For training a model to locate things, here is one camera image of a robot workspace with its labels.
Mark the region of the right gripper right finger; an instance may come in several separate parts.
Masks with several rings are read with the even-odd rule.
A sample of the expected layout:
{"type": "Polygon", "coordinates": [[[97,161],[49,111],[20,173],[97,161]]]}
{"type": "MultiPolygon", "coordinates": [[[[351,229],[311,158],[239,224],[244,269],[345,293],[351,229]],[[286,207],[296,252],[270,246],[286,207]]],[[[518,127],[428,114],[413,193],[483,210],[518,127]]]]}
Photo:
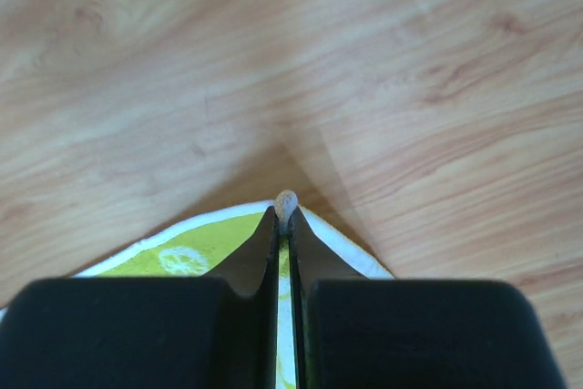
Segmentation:
{"type": "Polygon", "coordinates": [[[368,279],[288,222],[300,388],[562,388],[533,305],[489,280],[368,279]]]}

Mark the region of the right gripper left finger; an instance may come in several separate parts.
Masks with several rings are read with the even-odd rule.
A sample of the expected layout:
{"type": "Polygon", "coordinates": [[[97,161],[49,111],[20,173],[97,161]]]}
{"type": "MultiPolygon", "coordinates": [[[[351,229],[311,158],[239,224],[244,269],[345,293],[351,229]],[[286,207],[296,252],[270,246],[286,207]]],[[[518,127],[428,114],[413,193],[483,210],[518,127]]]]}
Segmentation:
{"type": "Polygon", "coordinates": [[[278,221],[200,277],[44,279],[1,323],[4,388],[272,388],[278,221]]]}

